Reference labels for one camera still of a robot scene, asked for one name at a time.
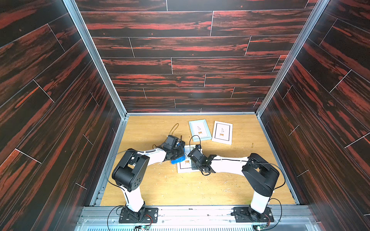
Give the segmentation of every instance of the picture frame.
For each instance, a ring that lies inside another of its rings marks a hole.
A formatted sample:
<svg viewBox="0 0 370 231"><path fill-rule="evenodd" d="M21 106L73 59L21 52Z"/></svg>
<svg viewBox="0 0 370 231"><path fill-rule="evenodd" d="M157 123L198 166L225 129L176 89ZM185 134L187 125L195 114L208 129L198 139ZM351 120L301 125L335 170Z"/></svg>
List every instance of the picture frame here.
<svg viewBox="0 0 370 231"><path fill-rule="evenodd" d="M215 125L213 127L212 141L231 145L232 123L215 121Z"/></svg>
<svg viewBox="0 0 370 231"><path fill-rule="evenodd" d="M209 131L207 121L205 119L189 121L191 135L198 135L201 140L210 140L212 139L212 134ZM199 142L197 136L193 137L193 141Z"/></svg>
<svg viewBox="0 0 370 231"><path fill-rule="evenodd" d="M192 162L188 156L191 150L195 148L195 145L185 145L184 152L185 152L185 160L177 163L177 173L192 173L195 171L199 171L199 169L192 169Z"/></svg>

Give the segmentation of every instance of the wooden floor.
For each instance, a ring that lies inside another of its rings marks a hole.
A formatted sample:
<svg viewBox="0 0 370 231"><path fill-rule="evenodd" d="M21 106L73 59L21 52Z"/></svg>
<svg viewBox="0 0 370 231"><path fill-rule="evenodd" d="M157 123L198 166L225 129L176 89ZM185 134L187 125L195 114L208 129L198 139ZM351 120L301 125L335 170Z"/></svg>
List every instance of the wooden floor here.
<svg viewBox="0 0 370 231"><path fill-rule="evenodd" d="M251 153L261 155L269 163L276 164L274 155L255 115L196 115L196 116L131 116L119 148L149 150L152 145L160 145L170 129L179 123L174 136L188 144L191 137L188 121L206 119L210 132L214 121L233 124L232 145L202 141L203 153L225 157L244 157ZM117 155L114 167L123 154ZM282 174L277 186L283 183ZM140 185L141 195L146 205L237 205L250 204L253 189L244 176L229 173L212 173L203 176L200 172L177 173L177 165L170 161L148 166ZM294 204L294 199L285 185L276 190L272 197L282 204ZM125 205L122 191L107 185L101 205Z"/></svg>

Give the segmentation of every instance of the red wood grain wall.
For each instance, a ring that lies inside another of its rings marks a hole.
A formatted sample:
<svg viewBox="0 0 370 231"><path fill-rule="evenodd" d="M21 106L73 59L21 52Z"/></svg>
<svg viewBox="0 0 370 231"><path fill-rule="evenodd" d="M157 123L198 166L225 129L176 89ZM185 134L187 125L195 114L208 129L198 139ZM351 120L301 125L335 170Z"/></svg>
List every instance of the red wood grain wall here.
<svg viewBox="0 0 370 231"><path fill-rule="evenodd" d="M62 0L0 8L0 230L72 230L120 117Z"/></svg>
<svg viewBox="0 0 370 231"><path fill-rule="evenodd" d="M255 112L308 0L76 0L128 112Z"/></svg>
<svg viewBox="0 0 370 231"><path fill-rule="evenodd" d="M327 231L370 230L369 15L331 0L261 117Z"/></svg>

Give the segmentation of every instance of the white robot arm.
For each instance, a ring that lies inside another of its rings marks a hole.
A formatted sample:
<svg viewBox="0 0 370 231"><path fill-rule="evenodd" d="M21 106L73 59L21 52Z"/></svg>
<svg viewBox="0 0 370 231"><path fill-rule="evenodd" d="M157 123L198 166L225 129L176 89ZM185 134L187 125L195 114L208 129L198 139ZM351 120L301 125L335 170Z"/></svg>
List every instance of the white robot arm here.
<svg viewBox="0 0 370 231"><path fill-rule="evenodd" d="M144 217L145 202L141 197L139 185L147 166L183 156L184 145L183 141L169 135L167 140L156 149L143 152L134 149L126 151L114 169L112 178L125 195L126 211L132 220L141 221ZM216 155L206 157L202 154L200 145L196 145L188 157L202 173L226 172L245 176L254 189L254 195L248 211L243 215L254 222L263 218L279 172L262 157L256 153L242 158L226 158Z"/></svg>

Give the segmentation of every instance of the black mounting plate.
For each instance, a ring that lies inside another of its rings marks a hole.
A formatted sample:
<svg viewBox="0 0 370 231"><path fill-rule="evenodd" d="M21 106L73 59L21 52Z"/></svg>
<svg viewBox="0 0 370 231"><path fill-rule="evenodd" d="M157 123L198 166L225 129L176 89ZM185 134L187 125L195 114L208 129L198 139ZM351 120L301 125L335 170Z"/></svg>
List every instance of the black mounting plate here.
<svg viewBox="0 0 370 231"><path fill-rule="evenodd" d="M158 221L158 208L145 208L145 214L152 217L153 221L152 223L157 223ZM118 223L120 224L133 224L133 223L141 223L141 224L150 224L150 218L147 216L144 216L143 221L141 222L134 222L131 219L128 218L128 212L125 208L121 210L120 219L118 220Z"/></svg>
<svg viewBox="0 0 370 231"><path fill-rule="evenodd" d="M268 216L269 219L265 215L263 215L263 216L261 216L261 218L258 221L252 221L250 219L249 212L248 212L248 207L234 207L233 210L234 210L234 213L238 214L238 215L235 215L235 220L236 220L237 223L242 223L242 222L269 222L269 219L270 219L270 222L274 222L274 217L272 215L271 208L269 208L269 207L266 207L265 211L263 212L263 214L266 214L266 216Z"/></svg>

